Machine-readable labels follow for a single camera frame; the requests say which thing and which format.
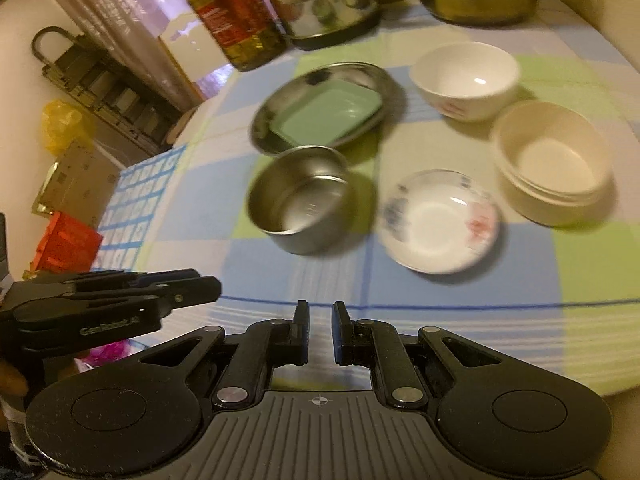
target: stainless steel plate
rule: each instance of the stainless steel plate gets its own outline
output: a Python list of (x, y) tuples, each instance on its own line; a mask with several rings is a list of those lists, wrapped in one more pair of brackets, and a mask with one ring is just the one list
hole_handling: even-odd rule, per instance
[(396, 83), (391, 76), (379, 66), (369, 63), (340, 62), (312, 70), (277, 89), (262, 104), (250, 128), (254, 146), (260, 152), (272, 156), (294, 148), (292, 144), (271, 131), (271, 121), (278, 113), (302, 99), (315, 85), (330, 79), (343, 79), (378, 92), (382, 97), (383, 105), (369, 119), (329, 144), (329, 148), (339, 148), (380, 124), (388, 114), (391, 98), (397, 91)]

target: pink flower pattern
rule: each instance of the pink flower pattern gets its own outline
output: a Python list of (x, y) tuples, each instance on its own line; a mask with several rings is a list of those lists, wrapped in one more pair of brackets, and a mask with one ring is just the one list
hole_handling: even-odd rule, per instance
[(488, 240), (495, 230), (495, 211), (487, 202), (471, 204), (471, 218), (466, 221), (470, 237), (467, 246), (473, 249)]
[(436, 109), (445, 115), (456, 115), (463, 117), (466, 113), (464, 108), (459, 107), (457, 104), (451, 101), (443, 101), (436, 106)]

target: metal screw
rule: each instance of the metal screw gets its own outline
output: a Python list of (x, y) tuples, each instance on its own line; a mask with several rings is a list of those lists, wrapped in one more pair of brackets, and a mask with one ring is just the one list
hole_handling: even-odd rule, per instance
[(398, 402), (417, 402), (422, 398), (422, 392), (418, 388), (403, 386), (393, 390), (391, 396)]
[(228, 402), (229, 404), (241, 402), (249, 396), (244, 388), (240, 388), (238, 386), (222, 388), (221, 390), (218, 390), (216, 395), (222, 402)]

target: red label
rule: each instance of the red label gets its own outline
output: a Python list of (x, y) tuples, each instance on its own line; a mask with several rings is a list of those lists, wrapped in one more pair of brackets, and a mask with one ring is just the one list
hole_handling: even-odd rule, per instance
[(214, 0), (196, 12), (220, 46), (246, 40), (273, 21), (264, 0)]

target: curtain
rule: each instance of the curtain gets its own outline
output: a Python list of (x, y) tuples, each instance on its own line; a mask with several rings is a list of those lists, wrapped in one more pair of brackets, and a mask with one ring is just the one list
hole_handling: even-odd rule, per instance
[[(164, 50), (158, 36), (169, 21), (191, 10), (186, 0), (56, 0), (94, 40), (142, 81), (187, 111), (202, 99)], [(228, 67), (196, 82), (200, 93), (215, 95)]]

